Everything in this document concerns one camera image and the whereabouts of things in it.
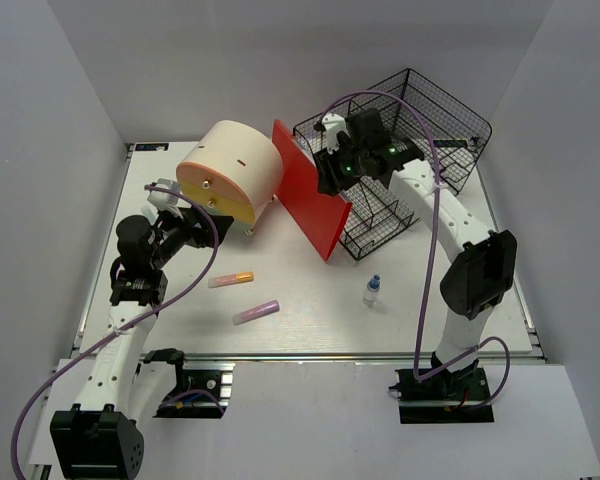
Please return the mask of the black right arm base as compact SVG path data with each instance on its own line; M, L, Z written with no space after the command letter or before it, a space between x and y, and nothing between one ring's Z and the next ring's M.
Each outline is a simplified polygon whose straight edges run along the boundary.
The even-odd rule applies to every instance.
M412 369L396 371L388 387L406 425L487 424L494 422L485 370L477 363L457 372L444 371L421 382Z

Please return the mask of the aluminium front rail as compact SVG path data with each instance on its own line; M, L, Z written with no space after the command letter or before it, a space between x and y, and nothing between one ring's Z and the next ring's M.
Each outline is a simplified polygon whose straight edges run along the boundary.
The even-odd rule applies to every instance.
M338 353L327 353L327 354L193 354L186 353L185 358L191 361L408 361L413 360L415 354L408 353L371 353L371 354L338 354ZM542 353L539 347L533 347L532 350L526 354L523 353L512 353L512 360L546 360L546 357ZM481 359L484 360L501 360L504 359L504 353L489 353L481 352L479 354Z

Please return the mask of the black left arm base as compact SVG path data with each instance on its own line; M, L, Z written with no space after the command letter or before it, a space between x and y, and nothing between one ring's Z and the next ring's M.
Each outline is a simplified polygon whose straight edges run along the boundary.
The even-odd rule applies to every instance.
M148 372L149 365L165 364L175 375L175 384L164 396L167 402L179 394L189 395L160 406L154 417L163 419L221 419L231 395L233 367L224 363L194 361L174 348L149 352L136 367L136 376Z

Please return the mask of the yellow bottom drawer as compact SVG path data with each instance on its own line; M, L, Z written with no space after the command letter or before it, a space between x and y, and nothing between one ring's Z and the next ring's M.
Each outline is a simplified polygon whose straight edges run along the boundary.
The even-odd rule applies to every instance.
M256 221L250 201L231 182L226 184L205 180L201 184L194 184L182 181L181 186L183 194L201 206L232 216L249 225L253 225Z

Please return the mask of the black label sticker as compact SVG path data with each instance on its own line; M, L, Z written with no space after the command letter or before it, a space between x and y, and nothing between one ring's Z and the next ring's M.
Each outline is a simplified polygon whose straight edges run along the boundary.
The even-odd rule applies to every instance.
M141 152L167 151L168 149L168 143L138 143L134 148L135 151Z

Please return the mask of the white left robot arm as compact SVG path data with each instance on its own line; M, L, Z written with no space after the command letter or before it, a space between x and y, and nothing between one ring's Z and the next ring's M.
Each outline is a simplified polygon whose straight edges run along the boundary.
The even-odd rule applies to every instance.
M50 434L67 479L134 479L143 461L141 424L167 396L179 399L191 387L176 349L141 358L168 285L163 267L183 247L221 244L234 220L204 216L195 208L121 220L115 229L117 258L110 270L107 342L72 406L54 413Z

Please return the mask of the purple tube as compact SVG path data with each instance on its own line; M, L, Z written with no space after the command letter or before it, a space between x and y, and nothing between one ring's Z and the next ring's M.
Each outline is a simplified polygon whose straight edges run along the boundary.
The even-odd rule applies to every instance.
M277 300L272 300L235 314L232 321L234 325L242 325L244 323L277 313L279 310L279 302Z

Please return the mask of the cream semicircular drawer box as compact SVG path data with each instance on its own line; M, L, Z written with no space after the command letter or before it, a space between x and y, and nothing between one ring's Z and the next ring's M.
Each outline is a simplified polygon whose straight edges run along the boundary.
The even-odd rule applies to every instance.
M233 218L249 230L276 194L284 172L273 142L258 130L232 120L214 124L182 161L213 168L246 193L256 215L255 223L249 225Z

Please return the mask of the red file folder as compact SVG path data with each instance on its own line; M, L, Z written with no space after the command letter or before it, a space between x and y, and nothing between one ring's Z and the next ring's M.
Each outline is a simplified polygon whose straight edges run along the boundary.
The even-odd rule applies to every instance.
M272 142L283 162L283 179L276 195L324 262L339 242L352 203L340 196L318 192L318 172L291 130L279 119L272 128Z

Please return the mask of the orange capped pink tube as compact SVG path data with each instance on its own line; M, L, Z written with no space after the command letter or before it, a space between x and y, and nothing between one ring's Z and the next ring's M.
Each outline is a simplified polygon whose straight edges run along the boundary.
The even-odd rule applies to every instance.
M209 288L220 288L231 285L238 285L243 283L249 283L254 280L254 273L252 271L238 272L228 275L212 277L208 280Z

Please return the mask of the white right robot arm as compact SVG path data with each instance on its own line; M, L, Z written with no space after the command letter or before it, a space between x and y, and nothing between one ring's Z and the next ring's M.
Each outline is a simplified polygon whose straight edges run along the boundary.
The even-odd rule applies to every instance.
M416 368L419 382L431 379L433 390L452 399L464 391L487 320L512 287L517 240L496 232L475 217L448 190L438 158L426 159L424 142L395 139L372 108L344 118L327 112L314 126L325 145L313 158L322 194L335 196L363 178L381 182L405 202L431 232L430 248L442 248L450 262L440 282L447 306L441 340L431 367Z

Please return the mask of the peach top drawer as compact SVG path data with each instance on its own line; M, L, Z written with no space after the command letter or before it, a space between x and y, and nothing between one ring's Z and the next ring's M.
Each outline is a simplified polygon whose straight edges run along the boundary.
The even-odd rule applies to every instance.
M182 161L176 168L182 192L199 203L248 205L246 193L226 175L206 165Z

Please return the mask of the green capped tube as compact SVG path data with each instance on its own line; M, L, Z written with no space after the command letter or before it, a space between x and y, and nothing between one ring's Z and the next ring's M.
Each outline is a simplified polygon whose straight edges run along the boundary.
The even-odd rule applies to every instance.
M149 221L150 224L153 224L156 220L156 216L151 209L143 209L142 215Z

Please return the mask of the small blue capped bottle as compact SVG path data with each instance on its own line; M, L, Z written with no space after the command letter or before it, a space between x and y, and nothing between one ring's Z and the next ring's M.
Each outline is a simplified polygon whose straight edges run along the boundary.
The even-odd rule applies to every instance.
M370 280L366 284L366 289L363 294L363 302L368 306L372 306L377 300L379 291L380 276L375 274L370 278Z

